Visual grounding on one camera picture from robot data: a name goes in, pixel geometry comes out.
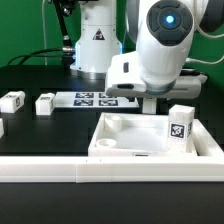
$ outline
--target black table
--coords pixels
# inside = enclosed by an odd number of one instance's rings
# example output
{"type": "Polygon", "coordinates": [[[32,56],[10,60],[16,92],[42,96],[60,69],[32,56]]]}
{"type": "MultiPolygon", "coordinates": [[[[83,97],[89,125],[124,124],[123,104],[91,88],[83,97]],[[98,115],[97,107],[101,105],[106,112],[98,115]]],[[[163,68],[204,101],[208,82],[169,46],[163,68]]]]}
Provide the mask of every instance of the black table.
{"type": "MultiPolygon", "coordinates": [[[[15,114],[0,114],[5,128],[1,156],[87,155],[102,110],[63,109],[38,117],[35,101],[41,93],[103,91],[102,80],[75,78],[60,66],[1,68],[0,96],[19,90],[26,93],[25,106],[15,114]]],[[[158,114],[167,114],[175,103],[195,106],[196,117],[223,146],[223,93],[207,84],[198,99],[159,100],[158,114]]],[[[223,183],[2,183],[0,223],[218,224],[224,222],[223,201],[223,183]]]]}

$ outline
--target white tray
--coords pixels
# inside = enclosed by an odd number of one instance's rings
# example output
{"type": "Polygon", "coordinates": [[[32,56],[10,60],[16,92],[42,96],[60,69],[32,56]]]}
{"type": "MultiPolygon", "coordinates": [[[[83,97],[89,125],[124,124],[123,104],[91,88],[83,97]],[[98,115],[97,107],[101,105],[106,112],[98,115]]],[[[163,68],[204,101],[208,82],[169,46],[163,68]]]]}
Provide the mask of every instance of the white tray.
{"type": "Polygon", "coordinates": [[[89,156],[223,155],[199,120],[193,123],[191,153],[167,150],[167,136],[168,116],[102,113],[88,152],[89,156]]]}

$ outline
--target green background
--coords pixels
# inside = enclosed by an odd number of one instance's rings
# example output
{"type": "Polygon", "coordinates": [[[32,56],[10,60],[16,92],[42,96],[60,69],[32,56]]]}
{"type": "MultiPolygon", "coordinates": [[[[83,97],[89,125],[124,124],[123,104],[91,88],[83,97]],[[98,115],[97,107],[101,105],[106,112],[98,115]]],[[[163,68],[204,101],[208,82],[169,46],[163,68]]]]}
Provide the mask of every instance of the green background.
{"type": "MultiPolygon", "coordinates": [[[[122,42],[125,31],[124,11],[126,0],[117,1],[117,36],[122,42]]],[[[55,9],[53,5],[45,3],[45,19],[47,31],[47,48],[61,47],[62,38],[55,9]]],[[[73,42],[80,37],[79,6],[69,18],[65,18],[69,35],[73,42]]],[[[42,0],[1,0],[0,3],[0,66],[18,55],[44,49],[42,26],[42,0]]],[[[224,26],[214,34],[224,33],[224,26]]],[[[127,37],[125,51],[134,50],[134,45],[127,37]]],[[[190,57],[216,61],[224,54],[224,38],[210,40],[195,34],[190,57]]],[[[26,64],[44,64],[44,59],[33,58],[26,64]]],[[[48,59],[48,64],[60,64],[60,58],[48,59]]],[[[212,84],[224,91],[224,62],[215,66],[191,64],[209,75],[212,84]]]]}

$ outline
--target white block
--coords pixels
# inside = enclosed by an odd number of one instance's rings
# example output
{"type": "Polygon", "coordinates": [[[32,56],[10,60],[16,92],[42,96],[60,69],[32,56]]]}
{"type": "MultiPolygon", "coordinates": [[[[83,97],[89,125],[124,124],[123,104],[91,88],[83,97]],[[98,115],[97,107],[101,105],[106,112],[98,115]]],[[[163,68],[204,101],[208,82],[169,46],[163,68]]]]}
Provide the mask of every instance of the white block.
{"type": "Polygon", "coordinates": [[[9,92],[0,99],[0,109],[2,113],[15,113],[24,105],[25,93],[9,92]]]}
{"type": "Polygon", "coordinates": [[[35,104],[36,115],[51,115],[55,108],[55,94],[41,94],[35,104]]]}
{"type": "Polygon", "coordinates": [[[194,119],[194,107],[175,105],[169,111],[169,130],[167,149],[192,152],[192,125],[194,119]]]}
{"type": "Polygon", "coordinates": [[[0,138],[4,135],[3,120],[0,118],[0,138]]]}

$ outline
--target white box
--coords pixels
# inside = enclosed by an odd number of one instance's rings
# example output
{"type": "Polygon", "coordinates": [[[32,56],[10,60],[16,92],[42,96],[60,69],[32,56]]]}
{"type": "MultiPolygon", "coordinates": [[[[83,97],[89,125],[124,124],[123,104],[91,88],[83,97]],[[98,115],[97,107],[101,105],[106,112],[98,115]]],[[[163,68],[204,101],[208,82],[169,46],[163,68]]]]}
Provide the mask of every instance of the white box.
{"type": "Polygon", "coordinates": [[[55,108],[55,94],[41,94],[35,104],[36,115],[51,115],[55,108]]]}
{"type": "Polygon", "coordinates": [[[4,135],[3,120],[0,118],[0,138],[4,135]]]}
{"type": "Polygon", "coordinates": [[[15,113],[24,105],[25,93],[9,92],[0,99],[0,110],[2,113],[15,113]]]}
{"type": "Polygon", "coordinates": [[[89,145],[88,153],[89,156],[94,157],[224,156],[222,149],[200,121],[195,119],[193,123],[191,152],[182,152],[166,147],[168,116],[102,113],[89,145]],[[119,127],[117,131],[108,128],[108,119],[111,119],[109,124],[110,127],[113,127],[111,124],[113,117],[120,117],[121,124],[115,125],[116,128],[119,127]]]}
{"type": "Polygon", "coordinates": [[[194,107],[182,105],[175,105],[169,110],[168,149],[191,152],[194,113],[194,107]]]}

